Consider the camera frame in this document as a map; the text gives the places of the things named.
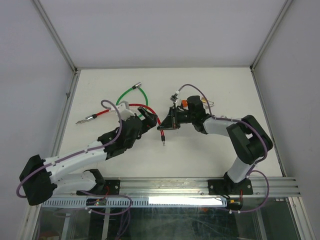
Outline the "orange black padlock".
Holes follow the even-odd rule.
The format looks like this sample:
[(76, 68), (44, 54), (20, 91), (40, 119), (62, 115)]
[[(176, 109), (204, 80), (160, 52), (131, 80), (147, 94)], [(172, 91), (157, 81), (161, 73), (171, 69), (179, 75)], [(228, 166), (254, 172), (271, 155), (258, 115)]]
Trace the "orange black padlock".
[(182, 108), (187, 108), (187, 107), (188, 107), (188, 102), (187, 102), (187, 100), (182, 100), (180, 106), (181, 106)]

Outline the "green cable lock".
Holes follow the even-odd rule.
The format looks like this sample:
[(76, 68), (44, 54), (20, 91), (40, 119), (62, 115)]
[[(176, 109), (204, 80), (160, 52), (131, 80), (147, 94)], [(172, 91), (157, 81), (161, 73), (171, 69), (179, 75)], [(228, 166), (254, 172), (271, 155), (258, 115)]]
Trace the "green cable lock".
[(141, 82), (135, 83), (132, 87), (123, 92), (117, 99), (116, 105), (124, 100), (129, 101), (130, 103), (140, 103), (146, 106), (149, 105), (149, 99), (145, 91), (142, 89)]

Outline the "small brass long-shackle padlock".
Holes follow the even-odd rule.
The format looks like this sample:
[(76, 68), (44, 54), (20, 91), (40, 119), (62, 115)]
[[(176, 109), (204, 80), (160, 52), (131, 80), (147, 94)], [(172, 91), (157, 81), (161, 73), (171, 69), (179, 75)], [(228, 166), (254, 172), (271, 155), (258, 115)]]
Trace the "small brass long-shackle padlock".
[(201, 98), (201, 102), (203, 103), (205, 108), (211, 108), (214, 106), (214, 102), (210, 100), (206, 100), (205, 98)]

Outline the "red cable lock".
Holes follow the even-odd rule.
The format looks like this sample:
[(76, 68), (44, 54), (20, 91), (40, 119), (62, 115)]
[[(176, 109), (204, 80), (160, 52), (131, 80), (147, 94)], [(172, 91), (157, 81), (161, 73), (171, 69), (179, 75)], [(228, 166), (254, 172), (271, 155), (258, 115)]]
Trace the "red cable lock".
[[(143, 107), (145, 110), (147, 110), (148, 112), (151, 112), (153, 114), (156, 114), (156, 112), (149, 106), (145, 105), (145, 104), (141, 104), (141, 103), (129, 103), (129, 108), (130, 110), (132, 110), (135, 114), (137, 114), (139, 111), (138, 111), (138, 108), (139, 107)], [(97, 117), (103, 115), (103, 114), (106, 114), (106, 113), (109, 113), (109, 112), (114, 112), (114, 107), (105, 107), (105, 110), (103, 111), (100, 111), (98, 113), (94, 113), (94, 114), (91, 114), (87, 117), (85, 117), (83, 120), (86, 120), (86, 122), (89, 122), (89, 121), (92, 121), (94, 119), (96, 119)], [(141, 113), (138, 114), (138, 117), (139, 118), (142, 118), (144, 119), (143, 115)], [(159, 117), (157, 119), (157, 124), (159, 125), (161, 123)]]

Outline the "silver keys of red lock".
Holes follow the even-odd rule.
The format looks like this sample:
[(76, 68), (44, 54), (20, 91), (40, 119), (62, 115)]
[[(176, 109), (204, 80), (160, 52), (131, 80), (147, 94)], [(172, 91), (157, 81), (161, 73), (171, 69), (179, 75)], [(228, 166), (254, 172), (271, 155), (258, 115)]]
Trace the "silver keys of red lock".
[(85, 119), (82, 119), (82, 120), (79, 120), (77, 121), (75, 124), (83, 124), (83, 123), (86, 123), (87, 121)]

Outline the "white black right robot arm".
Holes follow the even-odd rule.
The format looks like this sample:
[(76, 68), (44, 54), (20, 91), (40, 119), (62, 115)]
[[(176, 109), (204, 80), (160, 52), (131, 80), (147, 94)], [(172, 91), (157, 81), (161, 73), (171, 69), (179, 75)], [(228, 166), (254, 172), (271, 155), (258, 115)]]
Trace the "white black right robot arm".
[(273, 143), (252, 115), (241, 119), (211, 116), (206, 112), (200, 96), (193, 95), (181, 105), (169, 108), (159, 131), (177, 130), (182, 124), (192, 124), (195, 130), (205, 135), (228, 137), (236, 153), (236, 159), (222, 179), (209, 179), (209, 195), (252, 195), (252, 182), (248, 176), (258, 161), (266, 157)]

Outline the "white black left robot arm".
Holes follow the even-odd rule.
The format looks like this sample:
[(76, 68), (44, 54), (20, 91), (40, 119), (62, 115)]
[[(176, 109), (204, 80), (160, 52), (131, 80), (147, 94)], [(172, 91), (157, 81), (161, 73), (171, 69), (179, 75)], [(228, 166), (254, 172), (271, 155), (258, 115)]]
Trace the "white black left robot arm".
[(73, 153), (41, 158), (34, 155), (23, 168), (17, 196), (27, 199), (30, 206), (44, 203), (53, 195), (75, 191), (88, 191), (94, 195), (103, 194), (106, 185), (98, 169), (76, 173), (83, 167), (99, 163), (124, 154), (143, 134), (154, 128), (158, 121), (156, 113), (147, 106), (138, 106), (144, 117), (140, 119), (127, 106), (117, 106), (119, 127), (99, 136), (85, 148)]

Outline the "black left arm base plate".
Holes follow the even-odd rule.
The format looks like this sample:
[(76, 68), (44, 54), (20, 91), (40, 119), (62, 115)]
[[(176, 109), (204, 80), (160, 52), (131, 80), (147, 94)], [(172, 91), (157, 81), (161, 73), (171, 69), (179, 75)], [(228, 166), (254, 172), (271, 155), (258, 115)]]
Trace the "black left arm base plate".
[(105, 196), (119, 195), (120, 183), (118, 179), (105, 179), (104, 183), (97, 183), (91, 190), (78, 190), (77, 196)]

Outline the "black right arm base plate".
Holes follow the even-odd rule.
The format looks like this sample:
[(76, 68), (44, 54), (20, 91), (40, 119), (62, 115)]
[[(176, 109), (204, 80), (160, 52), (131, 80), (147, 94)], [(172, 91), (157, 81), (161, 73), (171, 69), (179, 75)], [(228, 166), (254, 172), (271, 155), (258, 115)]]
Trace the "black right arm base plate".
[(209, 179), (208, 194), (209, 195), (253, 195), (252, 182), (244, 179), (239, 183), (227, 183), (224, 179)]

